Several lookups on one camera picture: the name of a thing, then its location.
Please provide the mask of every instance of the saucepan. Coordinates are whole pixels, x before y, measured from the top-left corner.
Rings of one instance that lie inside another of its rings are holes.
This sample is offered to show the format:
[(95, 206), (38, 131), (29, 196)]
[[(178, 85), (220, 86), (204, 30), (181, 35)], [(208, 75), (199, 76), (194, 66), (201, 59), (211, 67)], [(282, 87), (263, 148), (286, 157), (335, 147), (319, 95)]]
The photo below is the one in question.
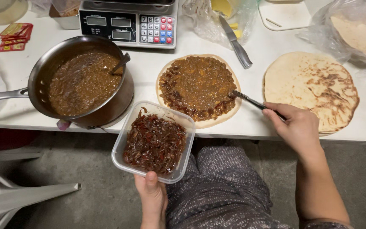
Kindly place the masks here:
[(133, 79), (122, 66), (122, 78), (114, 94), (103, 104), (86, 113), (75, 116), (58, 114), (48, 98), (49, 86), (58, 68), (75, 56), (89, 50), (98, 50), (122, 59), (121, 49), (112, 41), (94, 35), (67, 39), (48, 50), (35, 64), (30, 73), (28, 87), (15, 91), (0, 92), (0, 99), (27, 98), (32, 105), (46, 116), (74, 122), (84, 127), (102, 126), (115, 120), (128, 107), (134, 93)]

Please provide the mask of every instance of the stack of flatbread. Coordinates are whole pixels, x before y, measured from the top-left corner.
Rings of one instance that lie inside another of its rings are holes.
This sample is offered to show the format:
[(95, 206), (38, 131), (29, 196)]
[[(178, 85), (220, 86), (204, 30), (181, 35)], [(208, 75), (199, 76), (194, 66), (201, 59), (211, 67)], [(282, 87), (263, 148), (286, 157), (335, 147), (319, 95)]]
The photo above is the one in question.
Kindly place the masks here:
[(319, 133), (335, 133), (353, 118), (359, 97), (350, 73), (332, 57), (292, 52), (280, 56), (264, 78), (267, 102), (309, 109), (320, 119)]
[(352, 12), (345, 10), (334, 13), (330, 20), (334, 28), (337, 30), (341, 39), (347, 44), (347, 48), (359, 60), (366, 62), (366, 2), (361, 3), (362, 14), (358, 14), (359, 9), (354, 9)]

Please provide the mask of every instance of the spoon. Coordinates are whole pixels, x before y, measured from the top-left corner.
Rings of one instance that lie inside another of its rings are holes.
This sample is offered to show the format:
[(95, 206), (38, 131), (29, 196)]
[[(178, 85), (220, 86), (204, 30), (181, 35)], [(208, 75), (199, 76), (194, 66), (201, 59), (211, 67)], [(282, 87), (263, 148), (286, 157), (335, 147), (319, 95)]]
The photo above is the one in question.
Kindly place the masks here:
[(128, 61), (131, 60), (131, 57), (128, 53), (124, 55), (124, 57), (119, 61), (119, 63), (110, 71), (110, 75), (114, 75), (114, 72), (119, 69), (122, 65), (126, 64)]

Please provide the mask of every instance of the digital scale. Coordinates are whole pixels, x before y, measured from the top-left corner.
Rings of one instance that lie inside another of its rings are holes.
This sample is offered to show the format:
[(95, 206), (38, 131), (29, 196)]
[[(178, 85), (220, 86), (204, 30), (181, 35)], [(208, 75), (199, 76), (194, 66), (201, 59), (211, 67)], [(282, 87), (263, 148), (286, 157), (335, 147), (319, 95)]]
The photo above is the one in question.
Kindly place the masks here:
[(83, 35), (99, 35), (119, 46), (175, 49), (178, 0), (84, 0)]

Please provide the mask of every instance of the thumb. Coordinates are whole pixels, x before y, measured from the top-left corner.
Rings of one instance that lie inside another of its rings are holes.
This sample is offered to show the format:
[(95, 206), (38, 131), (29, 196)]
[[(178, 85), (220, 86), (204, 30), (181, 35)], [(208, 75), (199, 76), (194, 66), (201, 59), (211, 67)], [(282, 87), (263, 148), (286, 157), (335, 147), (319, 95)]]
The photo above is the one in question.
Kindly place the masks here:
[(157, 190), (157, 174), (154, 171), (150, 171), (146, 174), (146, 189), (148, 192), (154, 192)]
[(277, 132), (282, 132), (287, 128), (287, 125), (279, 118), (279, 116), (271, 109), (263, 109), (262, 114), (267, 117), (275, 127)]

